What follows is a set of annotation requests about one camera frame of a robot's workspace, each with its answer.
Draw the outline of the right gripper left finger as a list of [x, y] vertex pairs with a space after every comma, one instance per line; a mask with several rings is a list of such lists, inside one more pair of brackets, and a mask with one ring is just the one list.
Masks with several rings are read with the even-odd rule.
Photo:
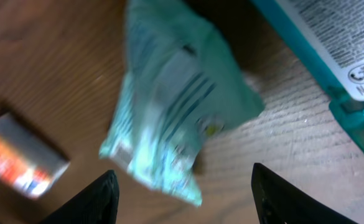
[[113, 170], [108, 170], [41, 224], [115, 224], [119, 204], [119, 185]]

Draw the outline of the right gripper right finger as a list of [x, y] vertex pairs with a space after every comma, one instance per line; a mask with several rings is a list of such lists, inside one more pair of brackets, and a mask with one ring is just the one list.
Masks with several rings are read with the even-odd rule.
[[251, 189], [260, 224], [355, 224], [261, 163], [253, 165]]

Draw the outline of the orange small snack box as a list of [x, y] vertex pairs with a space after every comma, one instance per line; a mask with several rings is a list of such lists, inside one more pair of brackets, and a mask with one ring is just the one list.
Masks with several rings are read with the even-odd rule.
[[0, 116], [0, 181], [37, 199], [67, 170], [70, 162], [10, 114]]

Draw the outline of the light green wipes packet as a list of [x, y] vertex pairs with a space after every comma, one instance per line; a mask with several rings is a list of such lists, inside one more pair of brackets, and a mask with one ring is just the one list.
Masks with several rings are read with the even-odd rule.
[[193, 164], [204, 143], [264, 104], [218, 29], [183, 1], [129, 1], [125, 33], [126, 73], [99, 155], [147, 188], [199, 207]]

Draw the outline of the teal mouthwash bottle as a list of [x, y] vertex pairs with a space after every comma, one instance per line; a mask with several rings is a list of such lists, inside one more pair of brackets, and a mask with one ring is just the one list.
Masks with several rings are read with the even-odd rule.
[[253, 0], [364, 153], [364, 0]]

